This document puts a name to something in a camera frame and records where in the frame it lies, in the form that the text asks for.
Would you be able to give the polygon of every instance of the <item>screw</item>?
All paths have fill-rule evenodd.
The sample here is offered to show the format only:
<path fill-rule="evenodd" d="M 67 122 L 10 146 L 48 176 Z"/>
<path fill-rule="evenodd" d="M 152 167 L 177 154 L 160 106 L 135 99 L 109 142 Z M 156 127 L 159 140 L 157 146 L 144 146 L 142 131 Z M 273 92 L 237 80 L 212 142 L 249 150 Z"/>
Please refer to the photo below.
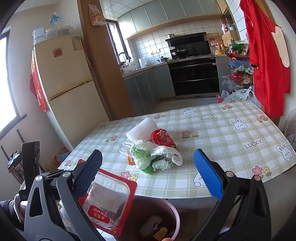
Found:
<path fill-rule="evenodd" d="M 69 177 L 71 175 L 71 172 L 64 172 L 63 177 Z"/>
<path fill-rule="evenodd" d="M 234 174 L 231 171 L 227 171 L 225 174 L 227 177 L 234 177 Z"/>
<path fill-rule="evenodd" d="M 41 175 L 38 175 L 38 176 L 35 177 L 35 180 L 36 181 L 40 181 L 41 179 L 42 179 L 42 176 Z"/>
<path fill-rule="evenodd" d="M 256 181 L 260 181 L 260 180 L 261 180 L 261 178 L 260 178 L 259 175 L 254 175 L 254 179 L 255 179 Z"/>

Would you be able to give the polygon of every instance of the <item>gray cabinet door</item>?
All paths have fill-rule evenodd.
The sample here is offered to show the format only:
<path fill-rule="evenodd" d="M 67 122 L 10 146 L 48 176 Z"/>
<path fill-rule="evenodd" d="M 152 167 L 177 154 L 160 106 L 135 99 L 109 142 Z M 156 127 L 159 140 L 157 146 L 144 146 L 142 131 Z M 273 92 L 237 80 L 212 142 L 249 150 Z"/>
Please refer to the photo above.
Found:
<path fill-rule="evenodd" d="M 135 76 L 135 80 L 136 80 L 136 84 L 137 84 L 146 114 L 148 114 L 149 111 L 152 110 L 154 102 L 153 102 L 152 94 L 146 78 L 146 74 L 142 73 L 140 75 Z"/>
<path fill-rule="evenodd" d="M 216 63 L 219 77 L 220 92 L 222 92 L 222 90 L 229 91 L 228 85 L 222 84 L 224 80 L 223 76 L 229 74 L 228 57 L 216 57 Z"/>
<path fill-rule="evenodd" d="M 198 0 L 180 0 L 187 17 L 204 15 Z"/>
<path fill-rule="evenodd" d="M 154 67 L 153 71 L 157 81 L 160 98 L 176 96 L 168 65 L 165 64 L 159 67 Z"/>
<path fill-rule="evenodd" d="M 131 11 L 131 17 L 133 19 L 137 32 L 141 31 L 142 29 L 151 27 L 144 6 L 138 7 Z"/>
<path fill-rule="evenodd" d="M 149 69 L 147 71 L 145 71 L 147 80 L 148 80 L 148 85 L 152 94 L 152 98 L 153 98 L 153 102 L 154 104 L 157 104 L 159 102 L 159 90 L 158 90 L 158 86 L 157 86 L 157 81 L 154 75 L 154 71 L 153 69 Z"/>
<path fill-rule="evenodd" d="M 160 0 L 160 2 L 169 21 L 186 17 L 179 0 Z"/>
<path fill-rule="evenodd" d="M 137 116 L 139 115 L 145 115 L 146 111 L 144 109 L 144 105 L 142 103 L 140 93 L 135 81 L 134 77 L 131 78 L 124 78 L 124 83 L 126 85 L 126 89 L 128 91 L 128 95 L 131 99 L 135 114 Z"/>
<path fill-rule="evenodd" d="M 122 31 L 123 38 L 128 37 L 136 32 L 135 25 L 131 18 L 131 14 L 127 13 L 118 18 L 118 23 Z"/>
<path fill-rule="evenodd" d="M 146 4 L 145 8 L 152 26 L 168 21 L 159 0 Z"/>
<path fill-rule="evenodd" d="M 198 0 L 204 14 L 221 14 L 221 10 L 216 0 Z"/>

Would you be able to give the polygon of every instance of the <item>refrigerator magnet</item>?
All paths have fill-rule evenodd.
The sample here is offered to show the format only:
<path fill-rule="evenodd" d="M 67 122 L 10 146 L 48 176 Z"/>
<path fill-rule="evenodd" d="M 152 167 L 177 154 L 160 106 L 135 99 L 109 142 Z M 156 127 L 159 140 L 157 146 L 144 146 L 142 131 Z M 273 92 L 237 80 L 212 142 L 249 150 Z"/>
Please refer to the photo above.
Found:
<path fill-rule="evenodd" d="M 63 55 L 63 52 L 62 52 L 61 48 L 54 49 L 53 52 L 54 52 L 55 57 Z"/>

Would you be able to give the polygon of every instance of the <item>beige refrigerator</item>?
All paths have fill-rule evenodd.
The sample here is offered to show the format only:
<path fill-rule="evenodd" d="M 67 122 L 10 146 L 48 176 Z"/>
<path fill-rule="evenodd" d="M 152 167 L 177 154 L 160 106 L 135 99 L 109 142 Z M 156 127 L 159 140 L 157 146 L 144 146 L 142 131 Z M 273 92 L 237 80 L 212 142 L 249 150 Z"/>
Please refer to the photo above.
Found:
<path fill-rule="evenodd" d="M 98 123 L 109 121 L 95 87 L 79 35 L 35 44 L 36 68 L 47 116 L 72 151 Z"/>

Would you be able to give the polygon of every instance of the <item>green plaid tablecloth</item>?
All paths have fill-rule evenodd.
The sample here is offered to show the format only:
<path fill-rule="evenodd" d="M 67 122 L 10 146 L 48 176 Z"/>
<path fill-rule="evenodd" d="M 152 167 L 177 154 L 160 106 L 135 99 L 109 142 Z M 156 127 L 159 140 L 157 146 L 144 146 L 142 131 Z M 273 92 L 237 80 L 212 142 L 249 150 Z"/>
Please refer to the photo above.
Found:
<path fill-rule="evenodd" d="M 145 174 L 118 151 L 126 132 L 146 117 L 167 130 L 183 156 L 181 166 Z M 201 148 L 210 160 L 238 177 L 260 175 L 265 182 L 295 164 L 296 153 L 280 130 L 252 103 L 211 104 L 116 120 L 98 125 L 68 156 L 59 169 L 73 170 L 94 149 L 103 154 L 102 169 L 136 181 L 136 195 L 158 198 L 210 196 L 193 164 Z"/>

